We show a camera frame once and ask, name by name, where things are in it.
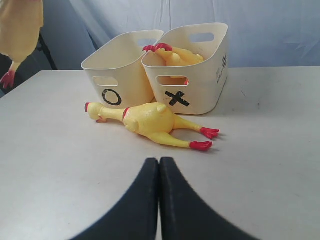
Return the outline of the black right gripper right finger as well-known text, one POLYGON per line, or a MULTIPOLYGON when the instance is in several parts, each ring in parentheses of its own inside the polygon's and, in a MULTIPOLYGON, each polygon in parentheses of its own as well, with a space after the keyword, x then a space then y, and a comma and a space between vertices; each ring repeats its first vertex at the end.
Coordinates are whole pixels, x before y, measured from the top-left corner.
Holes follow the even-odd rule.
POLYGON ((162 157, 159 170, 164 240, 256 239, 214 211, 190 186, 172 157, 162 157))

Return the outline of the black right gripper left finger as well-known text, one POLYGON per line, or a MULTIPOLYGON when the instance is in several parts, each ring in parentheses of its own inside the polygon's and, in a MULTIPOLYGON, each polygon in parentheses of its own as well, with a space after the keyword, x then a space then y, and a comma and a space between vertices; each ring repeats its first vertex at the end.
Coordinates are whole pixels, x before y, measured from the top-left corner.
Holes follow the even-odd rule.
POLYGON ((74 240, 154 240, 159 211, 160 169, 147 158, 121 199, 74 240))

